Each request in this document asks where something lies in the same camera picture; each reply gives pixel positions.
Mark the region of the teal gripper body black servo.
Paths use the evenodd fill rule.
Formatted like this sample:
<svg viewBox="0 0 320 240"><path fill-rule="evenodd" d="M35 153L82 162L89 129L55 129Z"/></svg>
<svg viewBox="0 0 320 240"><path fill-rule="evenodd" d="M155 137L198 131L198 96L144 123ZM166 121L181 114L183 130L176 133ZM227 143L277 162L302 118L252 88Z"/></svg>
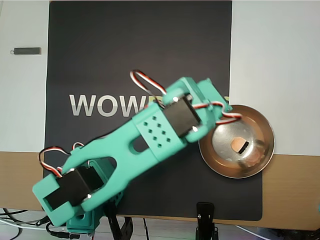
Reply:
<svg viewBox="0 0 320 240"><path fill-rule="evenodd" d="M233 107L221 96L211 100L211 104L214 113L230 113L233 110Z"/></svg>

